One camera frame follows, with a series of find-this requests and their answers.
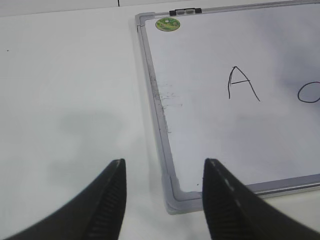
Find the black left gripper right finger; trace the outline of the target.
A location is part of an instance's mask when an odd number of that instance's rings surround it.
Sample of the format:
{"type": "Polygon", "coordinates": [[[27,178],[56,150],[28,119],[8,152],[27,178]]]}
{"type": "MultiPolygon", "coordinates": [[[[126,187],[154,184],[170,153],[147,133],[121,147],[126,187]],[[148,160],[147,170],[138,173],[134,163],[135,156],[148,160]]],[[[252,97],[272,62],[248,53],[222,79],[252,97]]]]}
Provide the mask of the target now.
{"type": "Polygon", "coordinates": [[[202,205],[213,240],[318,240],[319,232],[278,211],[217,159],[204,162],[202,205]]]}

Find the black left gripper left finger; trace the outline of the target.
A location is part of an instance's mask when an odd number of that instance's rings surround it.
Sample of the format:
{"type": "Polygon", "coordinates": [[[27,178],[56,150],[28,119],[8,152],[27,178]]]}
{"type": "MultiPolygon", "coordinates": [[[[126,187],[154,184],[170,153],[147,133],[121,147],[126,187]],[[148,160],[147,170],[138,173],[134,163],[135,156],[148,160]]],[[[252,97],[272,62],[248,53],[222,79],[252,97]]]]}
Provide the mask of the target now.
{"type": "Polygon", "coordinates": [[[116,159],[59,210],[9,239],[117,240],[126,202],[126,162],[116,159]]]}

